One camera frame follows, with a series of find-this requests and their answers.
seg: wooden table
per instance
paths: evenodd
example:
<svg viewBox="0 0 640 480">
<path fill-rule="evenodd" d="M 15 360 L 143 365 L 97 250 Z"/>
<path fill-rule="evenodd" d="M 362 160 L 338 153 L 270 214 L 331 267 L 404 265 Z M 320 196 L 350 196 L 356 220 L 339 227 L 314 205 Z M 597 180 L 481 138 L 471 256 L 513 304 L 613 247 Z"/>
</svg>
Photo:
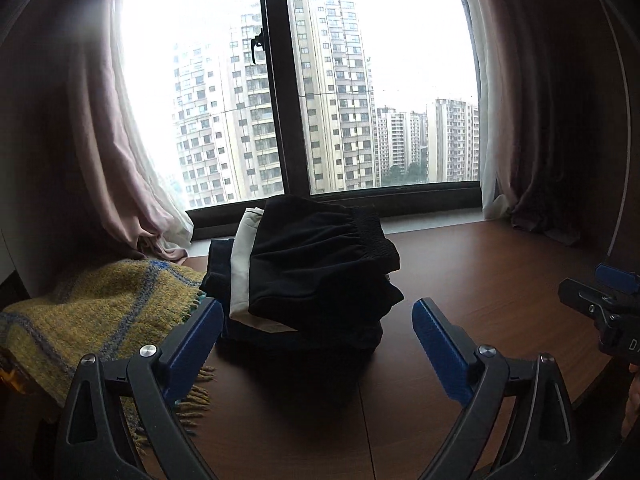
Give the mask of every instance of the wooden table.
<svg viewBox="0 0 640 480">
<path fill-rule="evenodd" d="M 392 282 L 406 299 L 383 319 L 368 362 L 335 355 L 292 362 L 214 348 L 211 410 L 194 442 L 221 480 L 417 479 L 460 412 L 412 329 L 411 307 L 423 296 L 479 344 L 509 357 L 553 354 L 572 400 L 608 362 L 591 321 L 556 296 L 567 276 L 592 281 L 589 255 L 501 221 L 388 238 L 401 256 Z M 206 258 L 187 265 L 204 270 Z M 510 406 L 480 465 L 494 457 Z"/>
</svg>

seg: black window frame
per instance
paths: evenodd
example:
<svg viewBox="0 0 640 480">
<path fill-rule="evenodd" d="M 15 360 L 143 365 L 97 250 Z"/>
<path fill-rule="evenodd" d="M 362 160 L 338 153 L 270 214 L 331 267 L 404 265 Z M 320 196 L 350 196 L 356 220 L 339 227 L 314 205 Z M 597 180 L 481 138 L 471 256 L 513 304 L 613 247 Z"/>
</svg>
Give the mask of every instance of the black window frame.
<svg viewBox="0 0 640 480">
<path fill-rule="evenodd" d="M 262 7 L 264 55 L 267 77 L 270 82 L 273 123 L 284 193 L 295 194 L 320 203 L 344 206 L 372 205 L 381 218 L 480 207 L 482 205 L 479 181 L 367 187 L 312 194 L 307 168 L 308 156 L 312 155 L 307 156 L 305 139 L 300 134 L 303 131 L 303 121 L 288 3 L 287 0 L 260 0 L 260 5 Z M 462 0 L 462 6 L 470 28 L 470 14 L 466 0 Z M 469 35 L 477 78 L 476 46 L 471 31 L 469 31 Z M 278 78 L 274 78 L 274 73 L 278 74 Z M 188 210 L 187 214 L 194 224 L 193 239 L 199 240 L 233 234 L 245 208 L 264 207 L 265 202 L 265 198 L 231 203 L 223 200 L 219 205 Z"/>
</svg>

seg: metal screw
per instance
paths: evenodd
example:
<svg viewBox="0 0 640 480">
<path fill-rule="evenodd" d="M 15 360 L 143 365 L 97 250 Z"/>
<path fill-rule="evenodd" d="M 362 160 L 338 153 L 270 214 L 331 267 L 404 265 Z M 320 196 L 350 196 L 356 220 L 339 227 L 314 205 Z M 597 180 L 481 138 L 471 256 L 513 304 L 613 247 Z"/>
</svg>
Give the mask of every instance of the metal screw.
<svg viewBox="0 0 640 480">
<path fill-rule="evenodd" d="M 496 353 L 495 348 L 489 345 L 480 345 L 478 351 L 484 357 L 494 357 Z"/>
<path fill-rule="evenodd" d="M 156 345 L 144 345 L 141 349 L 140 349 L 140 355 L 142 355 L 142 357 L 151 357 L 153 354 L 156 353 Z"/>
</svg>

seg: blue gripper pad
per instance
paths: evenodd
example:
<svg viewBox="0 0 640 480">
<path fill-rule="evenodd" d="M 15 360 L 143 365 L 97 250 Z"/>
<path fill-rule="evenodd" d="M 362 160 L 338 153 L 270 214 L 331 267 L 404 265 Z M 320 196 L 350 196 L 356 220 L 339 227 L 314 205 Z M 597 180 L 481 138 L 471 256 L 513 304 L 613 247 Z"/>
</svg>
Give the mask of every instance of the blue gripper pad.
<svg viewBox="0 0 640 480">
<path fill-rule="evenodd" d="M 466 407 L 474 396 L 469 371 L 477 363 L 475 343 L 464 330 L 449 323 L 430 298 L 415 302 L 412 321 L 447 397 Z"/>
<path fill-rule="evenodd" d="M 176 326 L 162 342 L 158 375 L 167 404 L 187 396 L 220 335 L 223 321 L 220 302 L 201 297 L 200 306 L 191 317 Z"/>
<path fill-rule="evenodd" d="M 637 274 L 605 264 L 596 267 L 596 280 L 623 294 L 637 294 L 640 290 L 640 279 Z"/>
</svg>

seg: window latch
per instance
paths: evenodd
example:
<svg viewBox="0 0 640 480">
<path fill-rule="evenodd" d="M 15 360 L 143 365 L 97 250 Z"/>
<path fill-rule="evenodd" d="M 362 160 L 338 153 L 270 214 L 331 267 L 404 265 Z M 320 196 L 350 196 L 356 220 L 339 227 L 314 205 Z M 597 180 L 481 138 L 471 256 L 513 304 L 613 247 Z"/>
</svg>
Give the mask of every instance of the window latch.
<svg viewBox="0 0 640 480">
<path fill-rule="evenodd" d="M 255 64 L 255 47 L 264 46 L 264 35 L 262 34 L 262 29 L 260 29 L 260 34 L 258 34 L 255 38 L 251 40 L 251 60 Z"/>
</svg>

